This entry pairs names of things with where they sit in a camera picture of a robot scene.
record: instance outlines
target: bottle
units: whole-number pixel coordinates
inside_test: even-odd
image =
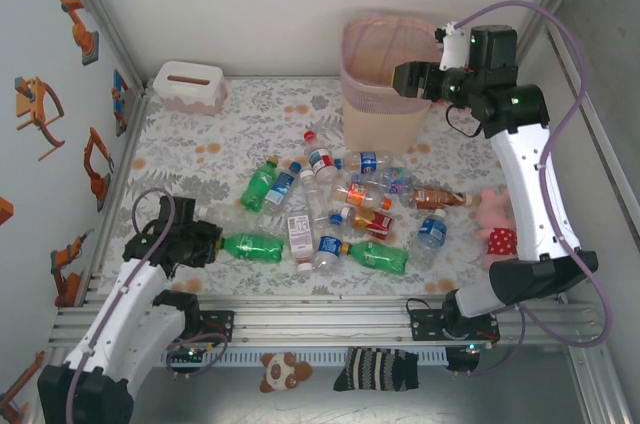
[[[264,198],[276,180],[277,165],[278,159],[276,157],[270,157],[262,167],[259,167],[256,172],[253,173],[247,190],[244,191],[244,194],[242,194],[240,198],[240,202],[245,209],[255,212],[262,209]]]
[[[320,243],[313,256],[313,269],[326,269],[334,266],[340,258],[342,246],[342,217],[333,214],[329,223],[320,228]]]
[[[333,186],[331,197],[336,201],[367,209],[382,207],[388,211],[391,208],[391,199],[385,198],[376,185],[359,182],[357,175],[353,176],[350,183],[345,184],[339,180]]]
[[[444,223],[446,216],[444,209],[436,209],[424,220],[418,231],[413,254],[419,265],[427,269],[433,266],[438,249],[442,247],[447,236],[447,226]]]
[[[341,252],[353,257],[365,267],[380,271],[404,274],[409,253],[403,249],[394,249],[377,242],[360,242],[358,244],[342,244]]]
[[[338,169],[366,174],[388,169],[391,165],[391,159],[391,154],[385,151],[348,152],[342,159],[336,159],[335,165]]]
[[[382,241],[387,238],[393,226],[393,217],[373,209],[344,207],[340,215],[345,225],[367,232]]]
[[[267,214],[278,214],[287,203],[287,199],[293,192],[293,186],[302,166],[298,162],[292,162],[288,171],[282,171],[271,186],[271,190],[264,198],[264,208]]]
[[[305,154],[309,157],[309,164],[320,184],[331,184],[338,175],[338,169],[333,158],[324,144],[316,138],[313,131],[304,133]]]
[[[288,214],[287,229],[289,231],[291,255],[296,261],[298,272],[301,274],[311,272],[313,269],[311,259],[315,248],[313,246],[313,233],[309,215],[304,211]]]
[[[469,207],[473,204],[471,194],[433,187],[416,187],[409,192],[406,199],[409,206],[416,209],[442,209],[447,206]]]
[[[413,176],[405,167],[390,167],[367,174],[365,182],[378,185],[385,194],[404,195],[413,190]]]
[[[300,181],[304,190],[304,197],[309,209],[309,217],[313,224],[321,224],[329,220],[327,207],[322,189],[318,186],[313,171],[305,169],[300,173]]]
[[[278,237],[241,233],[224,238],[222,248],[238,259],[278,263],[284,241]]]

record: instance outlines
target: teddy bear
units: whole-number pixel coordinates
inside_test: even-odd
[[[509,191],[498,194],[491,188],[485,188],[480,198],[476,219],[482,229],[474,237],[479,241],[488,240],[487,255],[482,258],[482,267],[488,271],[495,261],[517,256],[518,239]]]
[[[311,365],[304,361],[296,362],[296,356],[291,352],[264,354],[260,361],[267,368],[260,383],[261,392],[293,389],[313,374]]]

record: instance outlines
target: green soda bottle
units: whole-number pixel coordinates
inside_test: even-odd
[[[270,157],[266,164],[259,167],[253,173],[247,190],[244,191],[240,202],[249,211],[259,212],[262,209],[264,198],[271,190],[276,180],[276,167],[278,166],[278,158]]]
[[[238,259],[278,263],[282,260],[284,240],[256,234],[236,234],[222,241],[222,248]]]
[[[340,249],[342,254],[348,254],[365,267],[380,271],[404,274],[404,266],[409,254],[402,249],[394,249],[376,242],[360,242],[349,244],[345,242]]]

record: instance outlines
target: floral tablecloth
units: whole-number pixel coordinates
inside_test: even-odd
[[[308,129],[327,142],[334,156],[347,151],[338,79],[232,79],[227,88],[229,97],[216,116],[167,110],[149,90],[152,97],[102,269],[101,293],[108,293],[114,285],[124,245],[134,234],[133,201],[145,189],[163,187],[174,195],[196,198],[198,215],[222,225],[226,235],[243,230],[280,234],[283,217],[248,218],[239,207],[238,198],[256,167],[270,155],[279,156],[282,166],[292,160],[308,164],[302,138]],[[444,111],[442,105],[431,108],[415,145],[398,160],[427,185],[473,193],[485,186],[504,186],[504,175],[488,141],[483,137],[468,139],[451,129]],[[461,127],[475,127],[468,115],[454,114]],[[298,187],[289,207],[300,207],[303,202]],[[138,209],[141,225],[156,217],[158,209],[157,197],[143,200]],[[424,211],[405,208],[394,197],[389,213],[396,222],[386,244],[409,249]],[[434,266],[427,270],[410,260],[402,276],[364,268],[348,257],[331,271],[300,275],[289,254],[274,265],[239,261],[221,252],[216,262],[204,269],[181,266],[168,286],[217,295],[447,292],[476,281],[485,272],[479,262],[486,244],[473,239],[478,228],[474,217],[475,208],[451,208],[446,243]],[[350,237],[353,241],[365,239]]]

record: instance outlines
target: grey floor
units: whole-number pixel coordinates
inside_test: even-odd
[[[485,355],[485,365],[504,354]],[[136,400],[132,424],[573,424],[584,422],[566,356],[524,349],[506,368],[453,379],[421,367],[418,390],[334,392],[339,368],[316,368],[297,389],[262,394],[259,368],[213,369],[190,382],[154,370]]]

